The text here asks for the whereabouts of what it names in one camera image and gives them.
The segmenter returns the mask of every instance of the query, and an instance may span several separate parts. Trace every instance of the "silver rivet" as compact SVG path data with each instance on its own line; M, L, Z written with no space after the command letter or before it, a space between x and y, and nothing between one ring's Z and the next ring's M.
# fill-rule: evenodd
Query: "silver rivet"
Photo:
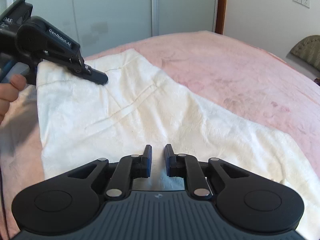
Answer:
M107 190L106 194L109 197L119 197L119 196L121 196L122 191L117 188L112 188L112 189Z
M210 191L206 188L197 188L193 193L199 197L206 197L210 194Z

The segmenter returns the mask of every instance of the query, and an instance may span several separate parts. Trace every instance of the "bed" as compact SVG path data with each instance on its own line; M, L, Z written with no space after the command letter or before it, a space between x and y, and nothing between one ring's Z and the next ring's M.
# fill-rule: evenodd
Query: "bed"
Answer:
M286 132L320 177L320 87L276 56L211 32L177 33L125 44L87 58L133 48L176 82L245 119ZM22 92L0 127L0 234L19 231L14 196L44 179L36 91Z

